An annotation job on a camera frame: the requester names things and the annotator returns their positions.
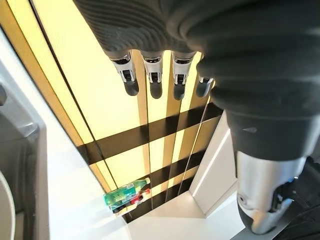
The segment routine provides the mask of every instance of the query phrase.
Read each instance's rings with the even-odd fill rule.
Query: black rubber cover
[[[244,226],[252,232],[251,226],[254,223],[254,220],[251,217],[249,217],[247,214],[245,214],[245,212],[239,206],[239,203],[237,205],[238,205],[239,215],[240,215],[240,218],[241,218]]]
[[[150,93],[154,99],[159,99],[162,95],[162,83],[161,82],[150,82]]]
[[[211,83],[208,82],[197,82],[195,93],[199,98],[207,96],[210,90]]]
[[[105,51],[199,51],[233,148],[285,161],[320,133],[319,0],[74,0]],[[184,87],[174,88],[182,99]]]
[[[124,88],[130,96],[136,96],[139,93],[139,85],[137,80],[124,82]]]
[[[173,84],[173,97],[175,100],[182,100],[185,96],[186,85]]]

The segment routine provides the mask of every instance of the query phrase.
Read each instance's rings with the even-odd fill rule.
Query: plastic bottle
[[[109,207],[112,207],[115,203],[117,203],[117,206],[119,206],[119,204],[125,204],[134,198],[138,192],[149,183],[150,179],[148,177],[143,180],[136,180],[127,185],[119,187],[114,191],[106,193],[104,195],[104,201]]]

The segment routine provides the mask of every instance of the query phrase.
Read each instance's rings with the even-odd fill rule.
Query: white wall
[[[0,30],[0,80],[40,127],[37,239],[131,239],[103,190]]]
[[[187,191],[128,224],[132,240],[229,240],[244,225],[236,201],[204,218]]]
[[[230,134],[219,150],[228,129],[224,112],[190,186],[190,192],[206,216],[237,190],[235,157]]]

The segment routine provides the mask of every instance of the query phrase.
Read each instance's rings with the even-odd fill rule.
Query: yellow backlit panel
[[[145,168],[143,146],[109,157],[106,163],[118,187],[149,174]]]
[[[175,185],[177,185],[177,184],[179,184],[179,183],[181,183],[182,180],[191,178],[194,175],[196,175],[198,167],[199,166],[195,166],[195,167],[189,169],[188,171],[186,171],[185,173],[183,172],[183,173],[179,174],[178,176],[170,178],[169,181],[168,181],[168,189],[173,187],[173,186],[175,186]]]
[[[163,167],[165,138],[159,138],[149,143],[151,173]]]
[[[168,182],[168,189],[173,187],[174,185],[181,183],[183,178],[184,178],[184,172],[179,174],[178,176],[170,178]]]
[[[167,116],[167,101],[168,101],[168,88],[170,66],[171,66],[171,51],[166,50],[163,53],[163,67],[162,67],[162,96],[159,99],[154,99],[150,93],[149,78],[146,77],[146,92],[147,92],[147,103],[148,103],[148,121],[152,123],[154,121],[164,119]]]
[[[151,173],[171,164],[175,133],[149,143]]]
[[[144,161],[144,172],[149,173],[150,172],[150,150],[149,145],[144,144],[142,145],[142,151],[143,151],[143,161]]]
[[[74,127],[79,133],[82,141],[86,144],[92,142],[93,139],[89,133],[88,128],[77,109],[67,85],[57,67],[57,64],[50,52],[46,40],[41,32],[36,17],[31,9],[28,0],[8,0],[10,8],[17,20],[24,37],[28,41],[33,54],[37,58],[44,74],[46,75],[51,87],[59,98],[64,110],[68,114]]]
[[[195,166],[195,167],[189,169],[188,171],[186,171],[183,180],[189,179],[189,178],[193,177],[194,175],[196,175],[198,168],[199,168],[199,166]]]
[[[179,161],[179,154],[181,149],[182,140],[184,139],[185,130],[177,131],[175,134],[173,155],[172,155],[172,163]]]
[[[165,182],[151,188],[152,197],[167,190],[167,186],[168,186],[168,181],[165,181]]]
[[[139,124],[148,124],[148,109],[147,109],[147,86],[146,86],[146,70],[144,60],[140,54],[140,51],[132,50],[132,60],[135,67],[136,80],[139,84],[139,93],[136,96],[139,108]]]
[[[102,175],[100,169],[98,168],[97,164],[91,164],[90,166],[91,171],[93,172],[93,174],[95,175],[96,179],[99,181],[99,183],[101,184],[101,186],[103,187],[103,189],[109,193],[111,192],[111,189],[105,179],[105,177]]]
[[[195,87],[195,84],[198,82],[198,79],[196,79],[197,78],[196,66],[201,59],[201,55],[202,55],[201,52],[197,52],[193,57],[190,70],[189,70],[189,75],[186,79],[185,94],[181,101],[181,108],[180,108],[181,113],[188,111],[190,109],[190,103],[193,97],[194,87]]]
[[[212,138],[212,134],[214,133],[214,129],[218,124],[218,121],[219,121],[218,119],[212,118],[210,120],[204,121],[201,124],[200,130],[194,145],[193,153],[200,152],[207,148]]]
[[[172,163],[187,158],[190,155],[198,128],[199,124],[180,130],[176,133]]]
[[[138,127],[137,97],[126,93],[75,4],[71,0],[34,0],[34,4],[94,137]]]
[[[105,161],[104,160],[98,161],[96,163],[96,166],[98,167],[100,173],[104,177],[104,179],[105,179],[106,183],[108,184],[110,190],[113,191],[113,190],[117,189],[117,186],[116,186],[114,180],[111,177],[111,174],[110,174],[110,172],[109,172],[109,170],[107,168],[107,165],[106,165]]]

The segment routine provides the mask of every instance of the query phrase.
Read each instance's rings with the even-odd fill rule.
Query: robotic arm
[[[318,0],[74,0],[129,95],[139,92],[131,49],[151,95],[162,94],[162,52],[172,50],[181,100],[195,51],[196,93],[211,91],[231,130],[242,221],[272,230],[320,134]]]

